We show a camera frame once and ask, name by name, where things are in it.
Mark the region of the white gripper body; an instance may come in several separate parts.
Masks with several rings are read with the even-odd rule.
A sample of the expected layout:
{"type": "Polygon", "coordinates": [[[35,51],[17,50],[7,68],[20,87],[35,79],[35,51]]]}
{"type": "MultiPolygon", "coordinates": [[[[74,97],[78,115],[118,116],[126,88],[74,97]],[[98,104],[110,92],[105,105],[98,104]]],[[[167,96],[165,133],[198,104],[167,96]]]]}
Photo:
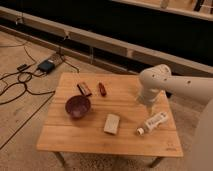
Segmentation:
{"type": "Polygon", "coordinates": [[[150,115],[154,114],[154,104],[157,100],[156,93],[140,92],[137,96],[137,101],[146,106],[147,112],[150,115]]]}

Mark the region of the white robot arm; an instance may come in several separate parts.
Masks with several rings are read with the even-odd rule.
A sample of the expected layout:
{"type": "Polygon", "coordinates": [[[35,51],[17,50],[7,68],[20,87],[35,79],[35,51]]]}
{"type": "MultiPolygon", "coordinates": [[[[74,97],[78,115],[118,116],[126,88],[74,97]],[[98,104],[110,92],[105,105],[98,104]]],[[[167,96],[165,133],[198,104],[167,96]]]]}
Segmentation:
{"type": "Polygon", "coordinates": [[[140,101],[153,106],[161,91],[203,106],[188,156],[188,171],[213,171],[213,78],[173,75],[169,66],[156,65],[138,74],[140,101]]]}

